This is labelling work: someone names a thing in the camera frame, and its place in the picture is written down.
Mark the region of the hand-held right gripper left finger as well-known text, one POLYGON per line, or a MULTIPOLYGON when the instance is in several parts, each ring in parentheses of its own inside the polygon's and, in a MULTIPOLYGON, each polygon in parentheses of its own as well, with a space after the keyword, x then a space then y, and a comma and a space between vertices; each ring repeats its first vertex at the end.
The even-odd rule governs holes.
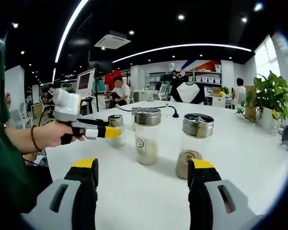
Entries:
POLYGON ((79 160, 55 180, 22 218, 34 230, 94 230, 98 160, 79 160))

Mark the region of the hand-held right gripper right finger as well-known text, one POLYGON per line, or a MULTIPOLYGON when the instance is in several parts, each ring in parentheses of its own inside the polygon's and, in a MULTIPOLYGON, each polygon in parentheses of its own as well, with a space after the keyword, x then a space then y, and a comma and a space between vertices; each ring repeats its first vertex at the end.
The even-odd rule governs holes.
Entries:
POLYGON ((191 230, 251 230, 263 218, 230 180, 222 180, 208 161, 188 160, 191 230))

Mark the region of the person's left hand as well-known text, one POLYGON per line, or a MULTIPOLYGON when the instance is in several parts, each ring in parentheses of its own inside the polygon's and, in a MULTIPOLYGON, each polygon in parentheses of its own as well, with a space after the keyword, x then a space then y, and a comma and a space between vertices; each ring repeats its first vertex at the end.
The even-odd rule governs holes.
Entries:
POLYGON ((75 136, 72 132, 72 128, 65 123, 53 121, 45 126, 40 127, 40 137, 36 138, 39 143, 39 147, 57 147, 60 145, 69 144, 76 140, 84 141, 83 136, 75 136), (70 135, 69 141, 62 141, 64 135, 70 135))

